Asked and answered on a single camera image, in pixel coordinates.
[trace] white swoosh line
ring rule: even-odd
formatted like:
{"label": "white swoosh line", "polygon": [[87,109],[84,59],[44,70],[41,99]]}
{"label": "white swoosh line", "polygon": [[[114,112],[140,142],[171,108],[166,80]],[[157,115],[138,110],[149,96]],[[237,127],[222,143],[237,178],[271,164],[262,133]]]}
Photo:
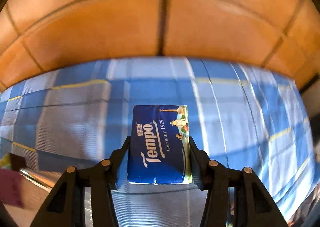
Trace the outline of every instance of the white swoosh line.
{"label": "white swoosh line", "polygon": [[160,136],[159,136],[159,131],[158,131],[158,125],[157,125],[156,121],[153,121],[153,124],[154,124],[154,125],[155,125],[155,127],[156,127],[156,132],[157,132],[157,138],[158,138],[158,142],[159,142],[160,153],[161,153],[161,156],[164,158],[164,153],[163,153],[163,151],[162,151],[161,142],[160,142]]}
{"label": "white swoosh line", "polygon": [[144,158],[144,154],[141,152],[142,161],[145,167],[148,167],[148,164],[146,163],[146,159]]}

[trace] beige surface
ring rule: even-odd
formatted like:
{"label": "beige surface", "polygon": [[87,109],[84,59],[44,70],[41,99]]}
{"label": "beige surface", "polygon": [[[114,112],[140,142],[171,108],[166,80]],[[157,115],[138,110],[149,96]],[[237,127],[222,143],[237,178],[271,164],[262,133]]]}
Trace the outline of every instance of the beige surface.
{"label": "beige surface", "polygon": [[300,88],[319,71],[311,0],[161,2],[9,0],[0,13],[0,90],[76,63],[157,53],[254,64]]}

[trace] bolt head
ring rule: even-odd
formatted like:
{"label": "bolt head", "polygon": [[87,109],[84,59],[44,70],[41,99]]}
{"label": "bolt head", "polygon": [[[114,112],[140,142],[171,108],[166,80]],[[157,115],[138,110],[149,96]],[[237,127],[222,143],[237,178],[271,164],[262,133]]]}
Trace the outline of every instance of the bolt head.
{"label": "bolt head", "polygon": [[70,166],[70,167],[67,168],[67,172],[68,172],[68,173],[72,173],[72,172],[74,172],[75,170],[76,170],[76,168],[75,168],[74,166]]}
{"label": "bolt head", "polygon": [[252,168],[246,166],[246,167],[244,168],[244,171],[245,171],[247,174],[251,174],[251,173],[252,173]]}
{"label": "bolt head", "polygon": [[209,161],[209,165],[210,165],[210,166],[217,166],[217,165],[218,165],[218,162],[215,161],[215,160],[210,160],[210,161]]}
{"label": "bolt head", "polygon": [[104,159],[103,161],[101,161],[101,165],[103,166],[109,166],[111,164],[111,161],[108,159]]}

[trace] triangular cutout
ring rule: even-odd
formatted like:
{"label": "triangular cutout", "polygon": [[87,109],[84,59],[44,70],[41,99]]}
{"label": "triangular cutout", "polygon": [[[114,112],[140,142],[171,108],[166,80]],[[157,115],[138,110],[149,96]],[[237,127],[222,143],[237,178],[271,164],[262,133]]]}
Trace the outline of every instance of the triangular cutout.
{"label": "triangular cutout", "polygon": [[67,183],[64,182],[55,196],[52,198],[47,211],[52,213],[61,214],[64,211],[64,204],[66,201]]}
{"label": "triangular cutout", "polygon": [[267,213],[271,211],[271,206],[265,199],[256,183],[252,183],[252,193],[254,200],[254,210],[257,214]]}

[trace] plaid fabric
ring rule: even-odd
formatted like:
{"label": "plaid fabric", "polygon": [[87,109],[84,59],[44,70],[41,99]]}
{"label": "plaid fabric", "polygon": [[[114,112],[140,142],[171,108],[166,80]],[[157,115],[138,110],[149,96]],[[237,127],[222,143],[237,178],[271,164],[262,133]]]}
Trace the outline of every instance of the plaid fabric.
{"label": "plaid fabric", "polygon": [[[35,170],[90,167],[121,147],[134,105],[164,104],[187,105],[198,148],[227,167],[252,167],[286,219],[308,195],[315,161],[294,81],[211,60],[102,60],[16,84],[1,95],[0,156],[25,156]],[[198,226],[206,193],[126,182],[113,196],[122,226],[146,225],[150,215],[157,225]]]}

